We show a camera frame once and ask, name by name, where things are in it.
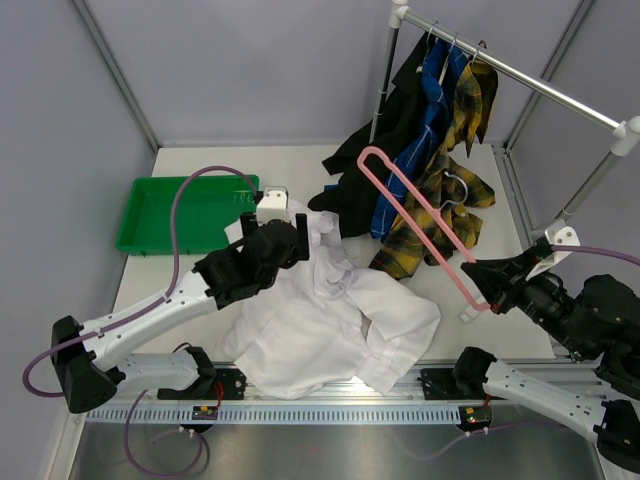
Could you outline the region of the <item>white shirt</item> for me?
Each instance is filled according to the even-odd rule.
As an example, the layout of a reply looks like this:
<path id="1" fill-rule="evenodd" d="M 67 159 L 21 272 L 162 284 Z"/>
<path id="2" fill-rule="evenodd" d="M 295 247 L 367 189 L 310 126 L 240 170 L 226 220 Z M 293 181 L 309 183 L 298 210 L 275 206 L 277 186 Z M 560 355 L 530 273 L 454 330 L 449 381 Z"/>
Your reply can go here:
<path id="1" fill-rule="evenodd" d="M 258 389 L 279 399 L 352 378 L 388 394 L 432 343 L 438 306 L 382 271 L 354 266 L 336 214 L 295 200 L 288 211 L 307 217 L 310 257 L 241 302 L 225 353 Z"/>

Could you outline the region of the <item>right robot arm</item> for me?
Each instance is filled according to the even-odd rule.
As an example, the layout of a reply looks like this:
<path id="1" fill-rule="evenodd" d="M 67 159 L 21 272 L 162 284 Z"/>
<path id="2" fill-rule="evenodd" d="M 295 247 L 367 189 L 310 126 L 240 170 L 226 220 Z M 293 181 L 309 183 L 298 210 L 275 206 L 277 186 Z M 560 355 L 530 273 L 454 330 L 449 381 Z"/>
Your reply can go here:
<path id="1" fill-rule="evenodd" d="M 638 258 L 584 246 L 536 244 L 522 254 L 462 264 L 495 314 L 518 309 L 556 340 L 574 362 L 596 361 L 595 375 L 622 394 L 598 400 L 573 394 L 519 372 L 478 347 L 468 346 L 452 372 L 462 396 L 516 402 L 544 415 L 595 444 L 602 457 L 618 467 L 639 470 L 639 298 L 609 274 L 585 280 L 571 297 L 552 273 L 559 253 L 609 256 L 633 264 Z"/>

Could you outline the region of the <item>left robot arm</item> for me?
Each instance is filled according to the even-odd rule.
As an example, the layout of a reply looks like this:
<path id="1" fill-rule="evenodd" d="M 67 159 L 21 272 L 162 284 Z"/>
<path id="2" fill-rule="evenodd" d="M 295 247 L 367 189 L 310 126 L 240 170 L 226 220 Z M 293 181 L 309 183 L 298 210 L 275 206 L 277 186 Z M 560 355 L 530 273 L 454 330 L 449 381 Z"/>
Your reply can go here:
<path id="1" fill-rule="evenodd" d="M 212 392 L 216 372 L 202 348 L 137 350 L 187 321 L 258 295 L 280 270 L 308 260 L 306 215 L 246 226 L 244 238 L 197 261 L 168 296 L 84 323 L 70 315 L 54 323 L 50 358 L 71 413 L 89 412 L 125 392 L 169 390 L 187 399 Z"/>

